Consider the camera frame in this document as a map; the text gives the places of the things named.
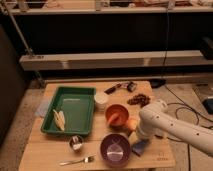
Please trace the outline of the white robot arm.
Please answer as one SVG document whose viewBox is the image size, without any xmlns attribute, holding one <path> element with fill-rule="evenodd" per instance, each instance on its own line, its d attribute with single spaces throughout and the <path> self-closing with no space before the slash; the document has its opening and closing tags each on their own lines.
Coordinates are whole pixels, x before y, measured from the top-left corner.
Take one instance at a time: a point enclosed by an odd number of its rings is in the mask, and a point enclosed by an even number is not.
<svg viewBox="0 0 213 171">
<path fill-rule="evenodd" d="M 213 131 L 171 117 L 166 114 L 167 108 L 168 105 L 161 99 L 142 107 L 136 127 L 137 137 L 149 139 L 156 129 L 160 129 L 213 157 Z"/>
</svg>

